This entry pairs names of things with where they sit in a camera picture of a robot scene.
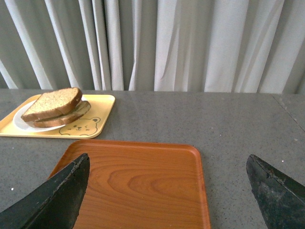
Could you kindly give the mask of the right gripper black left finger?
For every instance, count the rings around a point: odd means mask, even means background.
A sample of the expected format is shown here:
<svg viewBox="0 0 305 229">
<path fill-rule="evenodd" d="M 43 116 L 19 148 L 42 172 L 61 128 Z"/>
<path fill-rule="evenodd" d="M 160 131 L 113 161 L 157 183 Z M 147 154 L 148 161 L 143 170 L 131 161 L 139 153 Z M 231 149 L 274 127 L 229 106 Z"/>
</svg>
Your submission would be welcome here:
<svg viewBox="0 0 305 229">
<path fill-rule="evenodd" d="M 0 214 L 2 229 L 72 229 L 90 174 L 90 158 L 80 155 Z"/>
</svg>

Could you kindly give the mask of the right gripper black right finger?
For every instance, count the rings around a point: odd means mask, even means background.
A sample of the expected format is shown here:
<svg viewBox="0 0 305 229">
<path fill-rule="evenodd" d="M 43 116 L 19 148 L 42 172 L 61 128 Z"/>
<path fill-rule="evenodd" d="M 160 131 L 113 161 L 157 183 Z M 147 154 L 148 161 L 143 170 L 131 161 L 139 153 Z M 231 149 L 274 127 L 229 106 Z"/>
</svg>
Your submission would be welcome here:
<svg viewBox="0 0 305 229">
<path fill-rule="evenodd" d="M 252 193 L 269 229 L 305 227 L 305 187 L 256 155 L 246 162 Z"/>
</svg>

